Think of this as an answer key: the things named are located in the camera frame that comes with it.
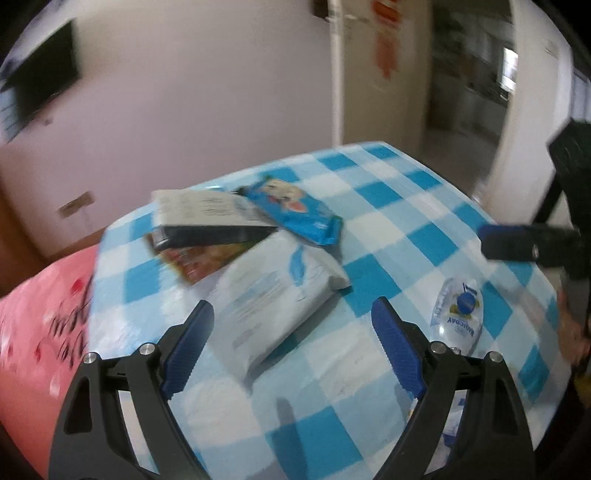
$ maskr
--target blue and white tablecloth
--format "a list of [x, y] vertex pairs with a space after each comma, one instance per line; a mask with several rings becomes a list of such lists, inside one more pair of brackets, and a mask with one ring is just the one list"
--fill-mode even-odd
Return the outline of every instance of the blue and white tablecloth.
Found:
[[[503, 354], [538, 444], [570, 375], [557, 347], [555, 293], [536, 267], [484, 259], [475, 234], [490, 220], [482, 210], [382, 143], [298, 155], [196, 188], [235, 189], [261, 174], [295, 183], [343, 217], [340, 249], [352, 288], [271, 355], [252, 390], [206, 347], [170, 407], [213, 479], [371, 479], [400, 436], [411, 399], [373, 332], [370, 306], [389, 298], [428, 336], [441, 285], [456, 274], [482, 285], [485, 320], [474, 356]], [[100, 245], [89, 349], [103, 358], [157, 341], [199, 299], [146, 248], [152, 210], [116, 221]], [[128, 416], [139, 461], [149, 465], [137, 420]]]

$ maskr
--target wall outlet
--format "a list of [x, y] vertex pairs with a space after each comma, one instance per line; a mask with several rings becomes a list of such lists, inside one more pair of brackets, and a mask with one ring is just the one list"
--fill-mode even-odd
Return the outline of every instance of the wall outlet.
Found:
[[62, 218], [68, 218], [74, 215], [78, 210], [84, 207], [88, 207], [95, 202], [95, 198], [92, 192], [84, 192], [78, 198], [75, 198], [71, 202], [66, 203], [64, 206], [57, 209], [57, 213]]

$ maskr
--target blue snack package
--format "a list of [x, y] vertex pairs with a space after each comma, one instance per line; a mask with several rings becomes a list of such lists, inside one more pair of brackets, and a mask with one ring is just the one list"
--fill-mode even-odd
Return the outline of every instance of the blue snack package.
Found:
[[339, 241], [343, 219], [295, 185], [267, 176], [243, 192], [279, 225], [316, 245]]

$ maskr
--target black screen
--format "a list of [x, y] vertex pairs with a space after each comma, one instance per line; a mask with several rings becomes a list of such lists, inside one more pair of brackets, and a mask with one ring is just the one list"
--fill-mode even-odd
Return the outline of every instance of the black screen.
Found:
[[2, 125], [12, 140], [52, 97], [79, 78], [73, 22], [43, 42], [7, 78], [0, 90]]

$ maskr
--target blue cap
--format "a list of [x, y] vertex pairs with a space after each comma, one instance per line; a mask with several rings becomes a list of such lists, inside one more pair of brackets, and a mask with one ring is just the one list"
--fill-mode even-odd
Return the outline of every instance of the blue cap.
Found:
[[457, 309], [462, 315], [470, 315], [476, 308], [476, 297], [469, 291], [457, 296]]

